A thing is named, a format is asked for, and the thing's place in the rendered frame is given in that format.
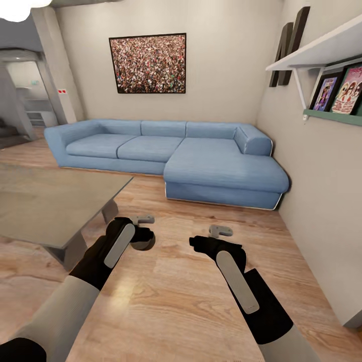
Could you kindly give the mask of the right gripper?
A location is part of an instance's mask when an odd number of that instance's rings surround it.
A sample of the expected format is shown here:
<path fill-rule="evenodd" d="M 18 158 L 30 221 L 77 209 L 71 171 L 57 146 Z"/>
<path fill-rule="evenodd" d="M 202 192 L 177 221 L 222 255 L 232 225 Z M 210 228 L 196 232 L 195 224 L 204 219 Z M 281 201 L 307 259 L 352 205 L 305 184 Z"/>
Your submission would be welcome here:
<path fill-rule="evenodd" d="M 195 236 L 194 238 L 189 238 L 190 246 L 194 247 L 194 251 L 205 253 L 209 257 L 209 246 L 213 241 L 218 241 L 216 238 L 208 238 L 205 236 Z"/>

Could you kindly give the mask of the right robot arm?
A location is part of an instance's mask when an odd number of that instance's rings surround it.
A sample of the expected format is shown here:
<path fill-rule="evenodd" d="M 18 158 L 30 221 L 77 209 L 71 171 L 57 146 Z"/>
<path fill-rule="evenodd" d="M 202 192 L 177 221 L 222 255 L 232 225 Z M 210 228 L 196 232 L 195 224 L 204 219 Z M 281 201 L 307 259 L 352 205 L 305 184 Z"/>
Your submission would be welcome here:
<path fill-rule="evenodd" d="M 233 230 L 212 224 L 209 232 L 189 238 L 190 246 L 216 261 L 265 362 L 322 362 L 258 271 L 243 272 L 247 256 L 242 245 L 219 239 Z"/>

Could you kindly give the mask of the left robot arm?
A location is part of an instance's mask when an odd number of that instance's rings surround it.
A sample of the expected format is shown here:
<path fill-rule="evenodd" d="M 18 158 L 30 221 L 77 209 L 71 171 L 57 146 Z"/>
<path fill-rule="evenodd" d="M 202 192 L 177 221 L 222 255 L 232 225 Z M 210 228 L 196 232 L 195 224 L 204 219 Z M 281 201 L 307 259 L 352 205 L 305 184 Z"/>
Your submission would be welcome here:
<path fill-rule="evenodd" d="M 148 242 L 151 215 L 115 217 L 50 298 L 5 343 L 0 362 L 65 362 L 95 300 L 129 243 Z"/>

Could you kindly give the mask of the pillar candle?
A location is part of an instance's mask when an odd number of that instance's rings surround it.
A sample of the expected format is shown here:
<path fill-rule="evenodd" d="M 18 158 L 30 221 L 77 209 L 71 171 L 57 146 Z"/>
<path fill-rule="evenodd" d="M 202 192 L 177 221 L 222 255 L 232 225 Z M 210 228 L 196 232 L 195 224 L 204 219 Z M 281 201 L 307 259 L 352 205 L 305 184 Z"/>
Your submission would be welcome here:
<path fill-rule="evenodd" d="M 150 239 L 148 242 L 136 242 L 130 243 L 131 247 L 138 251 L 149 251 L 155 245 L 156 239 L 155 235 L 153 235 L 153 239 Z"/>

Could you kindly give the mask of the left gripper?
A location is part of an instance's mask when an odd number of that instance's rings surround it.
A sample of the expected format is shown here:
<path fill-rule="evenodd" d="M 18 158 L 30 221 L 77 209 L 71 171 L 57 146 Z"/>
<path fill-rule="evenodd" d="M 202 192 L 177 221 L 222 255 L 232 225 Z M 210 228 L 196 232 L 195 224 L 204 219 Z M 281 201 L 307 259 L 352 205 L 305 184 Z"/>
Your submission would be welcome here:
<path fill-rule="evenodd" d="M 136 242 L 148 242 L 150 239 L 153 239 L 154 232 L 150 231 L 147 227 L 137 227 L 136 228 L 136 236 L 130 243 Z"/>

